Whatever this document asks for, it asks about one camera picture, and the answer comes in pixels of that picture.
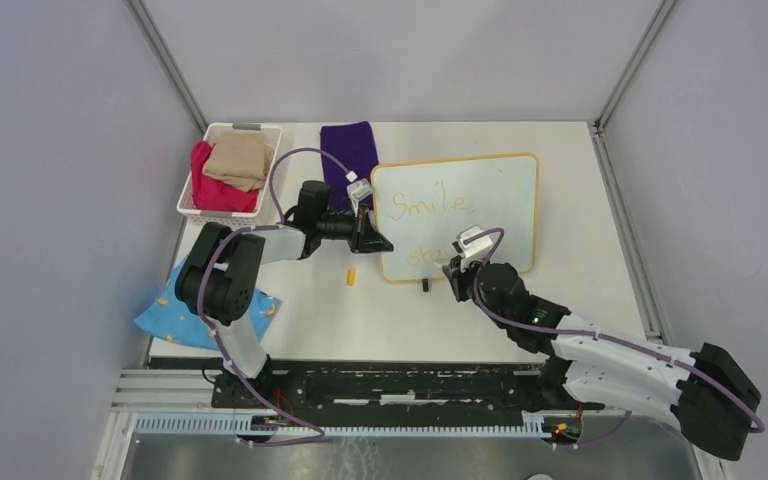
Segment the yellow framed whiteboard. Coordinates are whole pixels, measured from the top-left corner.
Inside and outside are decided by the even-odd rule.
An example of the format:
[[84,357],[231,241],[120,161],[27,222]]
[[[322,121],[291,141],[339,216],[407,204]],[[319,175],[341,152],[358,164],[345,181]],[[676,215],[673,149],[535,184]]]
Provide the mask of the yellow framed whiteboard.
[[380,256],[390,283],[440,279],[468,228],[501,228],[492,259],[520,272],[536,257],[540,163],[530,152],[382,164],[371,172],[376,227],[394,251]]

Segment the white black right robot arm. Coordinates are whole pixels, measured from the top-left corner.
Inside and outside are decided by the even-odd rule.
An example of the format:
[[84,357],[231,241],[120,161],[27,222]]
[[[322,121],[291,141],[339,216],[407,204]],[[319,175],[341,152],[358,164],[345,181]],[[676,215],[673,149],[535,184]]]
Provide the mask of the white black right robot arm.
[[519,348],[546,355],[537,382],[545,405],[574,400],[645,415],[727,461],[761,432],[760,390],[724,348],[693,351],[603,329],[530,293],[509,264],[455,257],[442,271],[457,301],[475,304]]

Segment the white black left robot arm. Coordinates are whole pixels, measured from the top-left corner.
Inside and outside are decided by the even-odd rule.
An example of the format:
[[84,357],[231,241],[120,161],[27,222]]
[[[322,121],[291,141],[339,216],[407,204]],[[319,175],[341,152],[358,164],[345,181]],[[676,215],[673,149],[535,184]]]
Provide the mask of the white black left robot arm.
[[273,379],[262,373],[270,357],[248,314],[260,268],[305,260],[324,240],[343,240],[355,254],[394,250],[374,226],[366,206],[333,210],[330,196],[325,182],[308,180],[287,222],[237,230],[216,222],[205,224],[175,281],[176,298],[214,334],[226,369],[239,376],[235,392],[250,407],[266,405],[274,394]]

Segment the purple folded cloth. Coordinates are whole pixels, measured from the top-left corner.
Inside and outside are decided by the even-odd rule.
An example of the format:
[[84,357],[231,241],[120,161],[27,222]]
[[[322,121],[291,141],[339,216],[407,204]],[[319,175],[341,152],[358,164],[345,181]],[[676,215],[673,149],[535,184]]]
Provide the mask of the purple folded cloth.
[[[379,163],[372,126],[367,121],[323,126],[320,129],[320,149],[336,157],[359,179],[369,179],[371,171]],[[343,211],[351,208],[347,194],[349,181],[345,172],[329,160],[321,157],[323,180],[331,188],[329,207]]]

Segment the beige cloth in basket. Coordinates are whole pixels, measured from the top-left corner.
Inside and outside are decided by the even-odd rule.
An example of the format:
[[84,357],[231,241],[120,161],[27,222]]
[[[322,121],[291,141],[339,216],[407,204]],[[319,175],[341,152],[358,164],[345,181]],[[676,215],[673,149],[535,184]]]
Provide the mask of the beige cloth in basket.
[[274,149],[263,133],[220,134],[202,172],[242,191],[261,189],[271,167]]

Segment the white perforated plastic basket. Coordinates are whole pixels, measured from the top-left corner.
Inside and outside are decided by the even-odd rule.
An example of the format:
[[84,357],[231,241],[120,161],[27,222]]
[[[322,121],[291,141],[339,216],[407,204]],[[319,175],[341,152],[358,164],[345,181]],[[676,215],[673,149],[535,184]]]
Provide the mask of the white perforated plastic basket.
[[199,222],[266,223],[274,212],[267,181],[281,138],[275,125],[210,124],[191,150],[177,211]]

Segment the red cloth in basket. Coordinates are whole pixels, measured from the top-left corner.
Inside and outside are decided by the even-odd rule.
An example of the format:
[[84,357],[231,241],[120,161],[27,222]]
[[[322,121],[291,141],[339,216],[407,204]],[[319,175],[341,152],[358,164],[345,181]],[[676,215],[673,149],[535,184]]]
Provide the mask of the red cloth in basket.
[[210,211],[251,213],[259,191],[242,191],[202,172],[213,147],[206,141],[194,145],[190,154],[192,199],[196,208]]

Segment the blue patterned cloth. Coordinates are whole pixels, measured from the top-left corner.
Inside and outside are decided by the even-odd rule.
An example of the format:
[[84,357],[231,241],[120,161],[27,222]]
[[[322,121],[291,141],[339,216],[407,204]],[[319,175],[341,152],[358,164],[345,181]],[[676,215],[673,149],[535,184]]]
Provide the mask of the blue patterned cloth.
[[[279,298],[255,290],[247,313],[258,340],[263,339],[281,307]],[[154,338],[187,347],[219,350],[216,341],[209,336],[208,327],[175,297],[171,281],[159,292],[155,302],[135,318],[134,323]]]

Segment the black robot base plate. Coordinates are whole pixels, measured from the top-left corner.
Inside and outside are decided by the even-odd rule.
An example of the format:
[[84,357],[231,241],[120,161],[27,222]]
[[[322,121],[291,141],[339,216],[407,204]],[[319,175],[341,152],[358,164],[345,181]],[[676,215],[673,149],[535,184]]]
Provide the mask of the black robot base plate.
[[252,385],[320,427],[519,426],[523,414],[571,411],[544,394],[540,363],[274,360]]

